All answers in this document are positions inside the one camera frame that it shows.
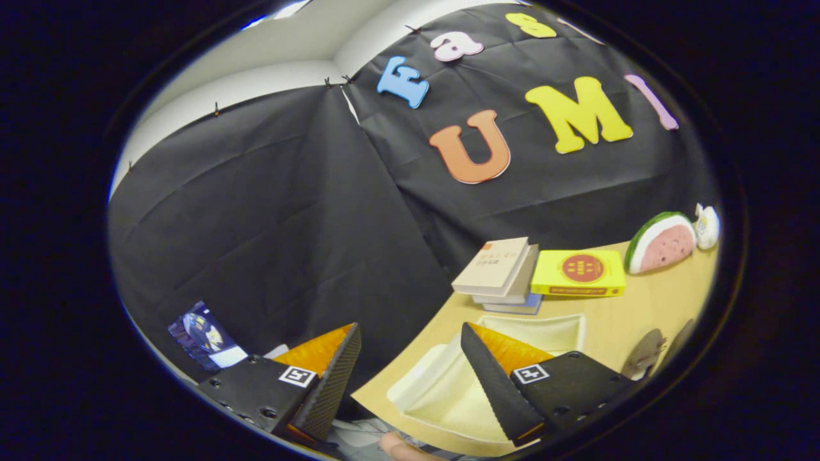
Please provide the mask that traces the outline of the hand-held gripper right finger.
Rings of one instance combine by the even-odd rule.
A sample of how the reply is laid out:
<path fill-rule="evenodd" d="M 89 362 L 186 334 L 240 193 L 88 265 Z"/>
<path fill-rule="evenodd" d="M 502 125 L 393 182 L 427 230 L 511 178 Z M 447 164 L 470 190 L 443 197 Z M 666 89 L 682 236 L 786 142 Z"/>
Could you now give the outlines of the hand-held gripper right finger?
<path fill-rule="evenodd" d="M 553 355 L 475 322 L 461 350 L 516 447 L 573 437 L 632 394 L 635 382 L 577 350 Z"/>

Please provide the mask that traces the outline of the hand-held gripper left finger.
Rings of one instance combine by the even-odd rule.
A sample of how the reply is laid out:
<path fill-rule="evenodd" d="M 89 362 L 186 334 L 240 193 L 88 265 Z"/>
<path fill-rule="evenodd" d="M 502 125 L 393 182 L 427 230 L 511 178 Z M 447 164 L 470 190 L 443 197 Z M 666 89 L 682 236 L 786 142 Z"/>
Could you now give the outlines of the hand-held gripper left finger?
<path fill-rule="evenodd" d="M 203 380 L 197 390 L 276 437 L 324 441 L 361 351 L 351 322 L 269 359 L 254 354 Z"/>

